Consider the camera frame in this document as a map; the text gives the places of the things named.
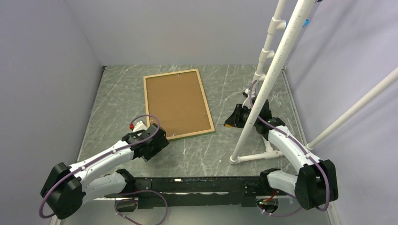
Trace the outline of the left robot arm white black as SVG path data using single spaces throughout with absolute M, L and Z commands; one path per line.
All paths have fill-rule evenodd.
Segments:
M 137 190 L 136 179 L 125 169 L 106 176 L 105 172 L 142 158 L 150 160 L 169 144 L 166 131 L 151 124 L 123 136 L 107 150 L 72 165 L 55 165 L 40 194 L 58 219 L 73 215 L 83 204 L 110 194 L 128 197 Z

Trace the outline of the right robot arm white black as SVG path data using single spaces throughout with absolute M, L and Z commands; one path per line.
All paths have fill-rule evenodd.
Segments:
M 307 150 L 280 118 L 273 117 L 268 101 L 264 103 L 254 127 L 262 136 L 265 152 L 248 156 L 234 153 L 230 157 L 230 163 L 284 156 L 296 171 L 295 175 L 277 168 L 262 171 L 258 187 L 263 194 L 283 191 L 294 196 L 306 210 L 327 207 L 329 202 L 338 199 L 336 167 L 333 162 L 322 160 Z

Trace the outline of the green wooden picture frame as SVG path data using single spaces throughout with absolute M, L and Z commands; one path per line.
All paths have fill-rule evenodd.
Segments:
M 143 85 L 145 112 L 169 141 L 215 132 L 198 69 L 144 76 Z

